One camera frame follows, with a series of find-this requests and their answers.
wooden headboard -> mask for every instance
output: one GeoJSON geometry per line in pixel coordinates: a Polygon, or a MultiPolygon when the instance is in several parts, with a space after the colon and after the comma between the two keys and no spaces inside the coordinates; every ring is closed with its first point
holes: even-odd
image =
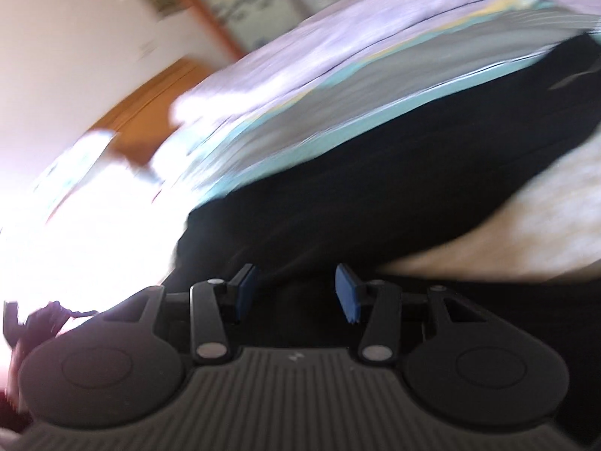
{"type": "Polygon", "coordinates": [[[113,107],[90,130],[119,132],[110,147],[132,163],[145,165],[175,132],[169,123],[169,107],[173,101],[212,72],[206,64],[182,58],[113,107]]]}

white wall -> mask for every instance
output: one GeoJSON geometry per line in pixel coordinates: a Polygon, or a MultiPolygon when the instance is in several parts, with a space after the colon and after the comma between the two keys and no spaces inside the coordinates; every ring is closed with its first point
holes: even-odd
{"type": "Polygon", "coordinates": [[[2,212],[128,93],[185,54],[229,57],[190,11],[157,21],[140,0],[0,0],[2,212]]]}

purple garment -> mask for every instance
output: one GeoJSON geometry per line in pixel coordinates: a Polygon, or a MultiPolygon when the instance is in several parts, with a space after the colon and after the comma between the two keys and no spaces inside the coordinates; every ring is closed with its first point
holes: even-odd
{"type": "MultiPolygon", "coordinates": [[[[492,0],[342,0],[228,68],[173,105],[177,124],[206,136],[308,91],[344,65],[483,9],[492,0]]],[[[601,15],[601,0],[554,0],[601,15]]]]}

black cloth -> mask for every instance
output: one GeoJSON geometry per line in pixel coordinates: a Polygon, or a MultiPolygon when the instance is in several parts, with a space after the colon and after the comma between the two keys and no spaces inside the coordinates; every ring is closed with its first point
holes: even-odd
{"type": "Polygon", "coordinates": [[[374,266],[485,220],[601,121],[601,47],[587,34],[536,64],[425,104],[190,213],[171,291],[245,263],[267,285],[374,266]]]}
{"type": "MultiPolygon", "coordinates": [[[[228,327],[234,345],[356,347],[361,328],[346,324],[335,265],[374,278],[375,266],[485,220],[601,121],[601,73],[564,81],[600,57],[588,35],[570,39],[533,66],[432,101],[195,209],[165,287],[187,291],[254,263],[261,289],[248,320],[228,327]]],[[[394,280],[414,291],[428,284],[394,280]]],[[[571,381],[557,422],[592,441],[601,432],[601,283],[447,285],[562,355],[571,381]]]]}

wooden door frame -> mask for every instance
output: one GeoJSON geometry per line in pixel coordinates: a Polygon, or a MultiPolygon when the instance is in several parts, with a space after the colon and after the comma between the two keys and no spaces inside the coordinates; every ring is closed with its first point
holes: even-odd
{"type": "Polygon", "coordinates": [[[237,61],[246,55],[243,47],[232,37],[230,32],[218,22],[204,1],[182,0],[182,2],[191,7],[201,24],[211,32],[221,45],[225,47],[234,60],[237,61]]]}

